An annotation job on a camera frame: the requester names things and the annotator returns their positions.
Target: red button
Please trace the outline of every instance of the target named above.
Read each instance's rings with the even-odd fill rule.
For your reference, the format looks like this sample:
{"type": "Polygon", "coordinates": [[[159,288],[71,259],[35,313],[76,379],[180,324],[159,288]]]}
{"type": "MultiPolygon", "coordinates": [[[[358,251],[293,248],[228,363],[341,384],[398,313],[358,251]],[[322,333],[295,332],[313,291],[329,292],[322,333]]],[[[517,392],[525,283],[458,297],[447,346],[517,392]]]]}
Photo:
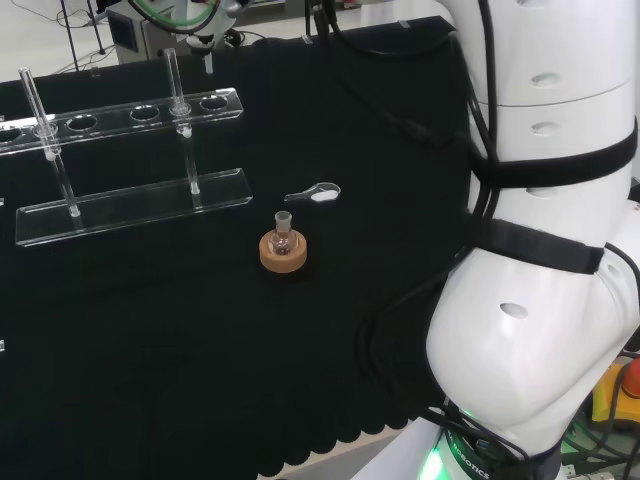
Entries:
{"type": "Polygon", "coordinates": [[[630,397],[640,398],[640,358],[631,361],[629,370],[624,374],[622,389],[630,397]]]}

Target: green light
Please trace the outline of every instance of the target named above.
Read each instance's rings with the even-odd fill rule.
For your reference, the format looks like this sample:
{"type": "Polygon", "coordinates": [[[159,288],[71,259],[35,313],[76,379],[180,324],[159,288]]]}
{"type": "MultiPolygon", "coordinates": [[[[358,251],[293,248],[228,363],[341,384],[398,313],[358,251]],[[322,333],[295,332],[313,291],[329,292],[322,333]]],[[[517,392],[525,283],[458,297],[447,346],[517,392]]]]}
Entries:
{"type": "Polygon", "coordinates": [[[444,471],[438,450],[432,450],[422,466],[418,480],[445,480],[449,476],[444,471]]]}

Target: table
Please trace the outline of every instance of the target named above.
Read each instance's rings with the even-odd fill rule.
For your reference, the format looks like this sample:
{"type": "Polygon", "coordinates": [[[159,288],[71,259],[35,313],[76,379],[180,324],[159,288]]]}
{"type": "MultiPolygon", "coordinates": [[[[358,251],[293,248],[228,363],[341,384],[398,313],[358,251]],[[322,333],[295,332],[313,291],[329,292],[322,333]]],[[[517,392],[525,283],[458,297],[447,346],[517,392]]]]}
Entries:
{"type": "MultiPolygon", "coordinates": [[[[450,29],[439,18],[410,23],[352,38],[408,49],[450,29]]],[[[337,58],[397,115],[441,135],[467,128],[452,52],[380,64],[340,48],[337,58]]],[[[185,93],[238,89],[243,115],[197,127],[195,149],[200,173],[245,169],[249,205],[20,249],[15,209],[59,193],[41,153],[0,159],[3,480],[252,480],[419,413],[363,375],[354,335],[463,244],[464,151],[408,143],[345,93],[325,53],[302,40],[221,52],[213,77],[197,58],[180,66],[185,93]],[[269,274],[259,239],[285,194],[319,181],[342,195],[291,207],[308,268],[269,274]]],[[[161,59],[36,83],[54,113],[169,94],[161,59]]],[[[0,85],[0,106],[7,119],[29,115],[16,82],[0,85]]],[[[178,149],[166,130],[65,147],[63,158],[84,195],[183,176],[178,149]]],[[[433,303],[410,302],[397,325],[424,326],[433,303]]],[[[412,338],[422,350],[420,335],[412,338]]],[[[421,357],[401,350],[398,368],[440,400],[421,357]]]]}

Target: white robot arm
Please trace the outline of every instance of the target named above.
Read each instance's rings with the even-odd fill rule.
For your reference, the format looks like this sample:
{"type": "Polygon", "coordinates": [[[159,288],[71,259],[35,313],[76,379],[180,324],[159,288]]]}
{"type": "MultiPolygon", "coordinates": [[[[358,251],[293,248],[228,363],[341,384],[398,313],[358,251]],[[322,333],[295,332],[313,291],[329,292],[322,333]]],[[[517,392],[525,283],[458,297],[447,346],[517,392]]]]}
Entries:
{"type": "MultiPolygon", "coordinates": [[[[452,15],[488,119],[479,2],[439,2],[452,15]]],[[[562,162],[606,152],[634,135],[634,0],[488,0],[488,6],[500,162],[562,162]]],[[[600,250],[595,273],[476,248],[449,276],[431,320],[426,351],[447,397],[529,457],[559,448],[576,410],[640,325],[637,279],[619,255],[640,264],[640,205],[627,200],[630,185],[628,163],[576,184],[503,189],[493,219],[600,250]]],[[[479,191],[473,176],[470,211],[479,191]]],[[[410,435],[422,429],[428,437],[427,422],[411,428],[410,435]]],[[[442,478],[489,478],[454,445],[440,437],[442,478]]],[[[357,478],[377,478],[364,473],[357,478]]],[[[565,477],[557,469],[544,474],[555,478],[565,477]]]]}

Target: acrylic test tube rack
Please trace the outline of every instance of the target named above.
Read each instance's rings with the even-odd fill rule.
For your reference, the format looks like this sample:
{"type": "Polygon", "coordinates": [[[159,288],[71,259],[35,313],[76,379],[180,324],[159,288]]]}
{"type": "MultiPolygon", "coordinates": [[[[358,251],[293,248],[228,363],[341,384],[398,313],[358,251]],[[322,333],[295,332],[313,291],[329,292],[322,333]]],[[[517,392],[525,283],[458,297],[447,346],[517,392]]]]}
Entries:
{"type": "Polygon", "coordinates": [[[236,118],[243,108],[234,89],[184,95],[173,49],[165,51],[173,96],[62,115],[47,115],[29,69],[20,77],[34,117],[0,123],[0,156],[41,149],[62,200],[16,210],[16,244],[32,246],[248,203],[242,169],[198,175],[192,126],[236,118]],[[186,178],[82,197],[73,194],[62,147],[118,135],[175,128],[186,178]]]}

